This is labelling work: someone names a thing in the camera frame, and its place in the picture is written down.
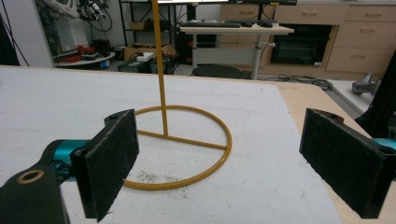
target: vertical yellow rod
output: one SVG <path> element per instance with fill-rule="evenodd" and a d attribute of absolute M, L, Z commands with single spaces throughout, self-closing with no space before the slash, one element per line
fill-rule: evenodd
<path fill-rule="evenodd" d="M 168 122 L 166 116 L 165 86 L 163 83 L 163 49 L 161 44 L 160 10 L 158 0 L 152 1 L 154 19 L 155 49 L 157 52 L 158 81 L 160 83 L 161 112 L 163 115 L 163 135 L 168 136 Z"/>

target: drawer handle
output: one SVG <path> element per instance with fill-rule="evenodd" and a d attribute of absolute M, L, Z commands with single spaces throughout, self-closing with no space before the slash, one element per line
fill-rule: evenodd
<path fill-rule="evenodd" d="M 241 10 L 241 14 L 253 14 L 252 10 Z"/>
<path fill-rule="evenodd" d="M 378 17 L 381 15 L 382 15 L 382 12 L 366 12 L 366 16 L 370 16 L 370 17 Z"/>
<path fill-rule="evenodd" d="M 351 57 L 352 58 L 356 58 L 356 59 L 363 59 L 363 58 L 365 58 L 366 57 L 366 55 L 365 54 L 352 54 L 351 55 Z"/>
<path fill-rule="evenodd" d="M 307 15 L 307 16 L 316 16 L 316 15 L 318 15 L 318 12 L 317 11 L 303 11 L 303 14 Z"/>
<path fill-rule="evenodd" d="M 368 32 L 370 32 L 370 33 L 372 33 L 372 32 L 374 32 L 375 31 L 375 28 L 361 28 L 361 32 L 365 32 L 365 33 L 368 33 Z"/>

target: black stool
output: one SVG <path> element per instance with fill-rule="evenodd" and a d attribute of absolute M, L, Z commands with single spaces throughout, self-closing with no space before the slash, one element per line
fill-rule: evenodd
<path fill-rule="evenodd" d="M 192 75 L 196 77 L 244 78 L 244 73 L 239 69 L 216 64 L 197 67 L 192 70 Z"/>

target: desk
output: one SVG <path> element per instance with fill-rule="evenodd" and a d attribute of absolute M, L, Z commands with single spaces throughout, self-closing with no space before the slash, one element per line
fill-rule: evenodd
<path fill-rule="evenodd" d="M 282 26 L 265 27 L 180 27 L 181 32 L 192 35 L 192 67 L 198 63 L 250 63 L 253 65 L 251 79 L 257 79 L 260 55 L 262 53 L 262 37 L 264 35 L 287 35 L 294 30 Z M 197 35 L 257 35 L 254 49 L 198 49 Z"/>
<path fill-rule="evenodd" d="M 90 139 L 103 128 L 102 119 L 107 115 L 131 107 L 158 105 L 157 79 L 145 74 L 0 67 L 0 185 L 36 162 L 52 140 Z M 320 88 L 176 76 L 165 76 L 165 87 L 168 104 L 203 108 L 229 126 L 233 134 L 230 158 L 212 176 L 186 188 L 121 189 L 102 223 L 333 224 L 341 220 L 344 223 L 396 220 L 394 183 L 380 219 L 361 220 L 330 189 L 326 190 L 299 154 L 299 133 L 307 107 L 343 116 L 347 125 L 362 132 Z M 170 132 L 221 141 L 222 136 L 213 124 L 189 117 L 190 114 L 170 113 Z M 138 117 L 137 126 L 161 129 L 156 119 L 153 115 Z M 163 177 L 172 180 L 183 177 L 184 172 L 196 171 L 197 164 L 205 168 L 219 155 L 213 150 L 194 154 L 196 148 L 184 145 L 169 151 L 164 147 L 170 143 L 144 136 L 139 136 L 139 142 L 141 154 L 131 176 L 144 175 L 145 167 L 148 175 L 165 171 Z M 183 160 L 168 161 L 169 154 Z M 63 183 L 62 191 L 72 223 L 95 223 L 84 218 L 75 183 Z"/>

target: white wall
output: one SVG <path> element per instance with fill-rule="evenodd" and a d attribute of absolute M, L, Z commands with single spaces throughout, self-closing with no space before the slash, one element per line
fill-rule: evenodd
<path fill-rule="evenodd" d="M 34 0 L 3 0 L 12 33 L 26 61 L 33 67 L 53 67 L 50 49 L 47 45 Z M 7 24 L 6 12 L 0 6 L 0 13 Z M 22 66 L 27 63 L 17 51 Z"/>

